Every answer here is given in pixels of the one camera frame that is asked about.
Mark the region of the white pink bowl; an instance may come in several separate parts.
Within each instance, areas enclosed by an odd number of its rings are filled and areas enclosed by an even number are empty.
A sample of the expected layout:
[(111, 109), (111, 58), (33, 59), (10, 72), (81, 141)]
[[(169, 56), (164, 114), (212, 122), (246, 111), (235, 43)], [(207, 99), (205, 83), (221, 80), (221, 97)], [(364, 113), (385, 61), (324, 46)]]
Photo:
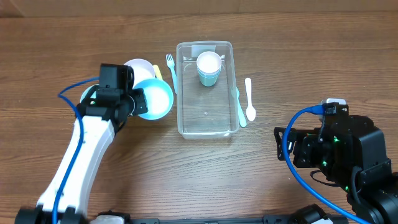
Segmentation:
[(155, 70), (153, 65), (141, 58), (135, 58), (127, 61), (124, 65), (130, 66), (134, 72), (134, 84), (139, 82), (155, 78)]

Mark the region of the green plastic cup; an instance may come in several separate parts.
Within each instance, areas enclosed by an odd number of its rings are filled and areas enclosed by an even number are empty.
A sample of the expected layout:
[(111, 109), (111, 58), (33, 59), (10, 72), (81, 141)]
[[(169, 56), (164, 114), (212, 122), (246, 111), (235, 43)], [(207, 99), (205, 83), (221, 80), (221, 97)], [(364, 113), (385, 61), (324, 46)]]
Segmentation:
[(205, 74), (199, 73), (199, 79), (200, 79), (200, 82), (202, 85), (213, 86), (218, 79), (218, 74), (205, 75)]

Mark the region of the blue bowl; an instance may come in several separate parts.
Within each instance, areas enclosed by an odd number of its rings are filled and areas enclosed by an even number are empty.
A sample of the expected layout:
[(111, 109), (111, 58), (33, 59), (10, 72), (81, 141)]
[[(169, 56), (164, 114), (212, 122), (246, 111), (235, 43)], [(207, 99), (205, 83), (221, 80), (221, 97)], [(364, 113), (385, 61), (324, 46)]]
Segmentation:
[(174, 103), (171, 87), (163, 80), (156, 78), (146, 79), (136, 84), (133, 89), (144, 90), (147, 112), (139, 114), (146, 120), (157, 120), (169, 113)]

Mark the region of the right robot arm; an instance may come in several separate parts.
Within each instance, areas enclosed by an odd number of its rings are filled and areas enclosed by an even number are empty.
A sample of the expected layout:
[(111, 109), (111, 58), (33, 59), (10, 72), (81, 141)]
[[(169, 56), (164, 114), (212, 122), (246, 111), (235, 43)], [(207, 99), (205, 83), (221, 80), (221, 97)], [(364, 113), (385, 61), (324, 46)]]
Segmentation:
[[(397, 223), (397, 173), (387, 157), (384, 133), (346, 104), (324, 103), (297, 112), (276, 127), (277, 157), (319, 201), (358, 223)], [(352, 212), (335, 205), (304, 181), (298, 168), (316, 168), (328, 185), (342, 188)]]

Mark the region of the pink plastic cup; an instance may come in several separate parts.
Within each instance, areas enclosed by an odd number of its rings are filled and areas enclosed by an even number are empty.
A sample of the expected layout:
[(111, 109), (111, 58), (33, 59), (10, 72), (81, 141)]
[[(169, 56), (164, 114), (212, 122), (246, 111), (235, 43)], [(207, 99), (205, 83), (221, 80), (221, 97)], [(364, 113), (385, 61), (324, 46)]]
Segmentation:
[(221, 57), (212, 51), (203, 52), (197, 58), (197, 68), (205, 75), (214, 75), (221, 69)]

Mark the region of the pale green bowl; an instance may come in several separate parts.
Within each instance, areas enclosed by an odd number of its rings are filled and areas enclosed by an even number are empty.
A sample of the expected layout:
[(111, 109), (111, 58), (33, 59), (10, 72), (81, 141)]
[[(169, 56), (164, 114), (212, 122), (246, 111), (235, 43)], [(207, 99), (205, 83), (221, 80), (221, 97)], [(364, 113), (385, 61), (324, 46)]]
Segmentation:
[(98, 84), (92, 85), (90, 87), (88, 87), (80, 96), (80, 103), (84, 100), (84, 98), (87, 96), (87, 94), (90, 92), (90, 90), (92, 88), (94, 88), (95, 86), (98, 86)]

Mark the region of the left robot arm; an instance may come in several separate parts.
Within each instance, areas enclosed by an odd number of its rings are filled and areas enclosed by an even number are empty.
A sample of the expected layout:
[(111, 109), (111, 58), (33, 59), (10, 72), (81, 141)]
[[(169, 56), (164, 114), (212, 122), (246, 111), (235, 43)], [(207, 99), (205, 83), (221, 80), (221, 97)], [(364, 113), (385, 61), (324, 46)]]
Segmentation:
[(105, 151), (129, 116), (148, 111), (142, 88), (88, 88), (72, 107), (72, 138), (50, 185), (35, 208), (21, 208), (16, 223), (89, 223), (91, 188)]

